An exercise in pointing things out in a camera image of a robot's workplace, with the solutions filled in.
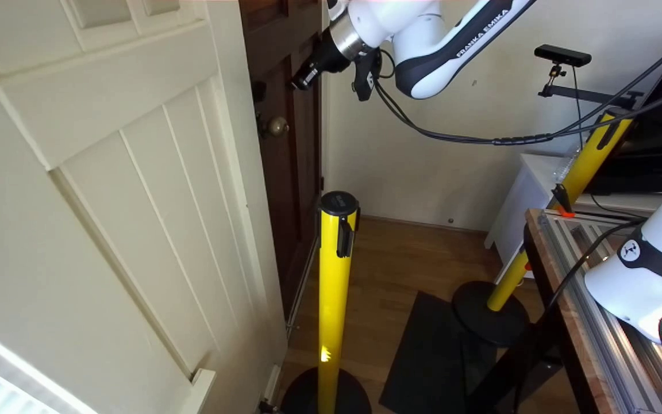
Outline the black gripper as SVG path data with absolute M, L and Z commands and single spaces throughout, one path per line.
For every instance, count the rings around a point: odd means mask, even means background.
M 315 84 L 315 80 L 329 71 L 338 74 L 349 67 L 355 53 L 355 40 L 353 37 L 339 37 L 330 30 L 321 31 L 317 37 L 317 43 L 313 53 L 303 60 L 303 64 L 291 76 L 295 90 L 307 90 Z

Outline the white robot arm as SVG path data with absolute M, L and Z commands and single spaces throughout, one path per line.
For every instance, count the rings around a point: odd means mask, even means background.
M 395 88 L 409 99 L 437 96 L 532 2 L 478 0 L 446 28 L 442 0 L 338 0 L 291 84 L 307 90 L 321 74 L 355 64 L 353 92 L 366 102 L 382 68 L 382 45 L 391 42 Z

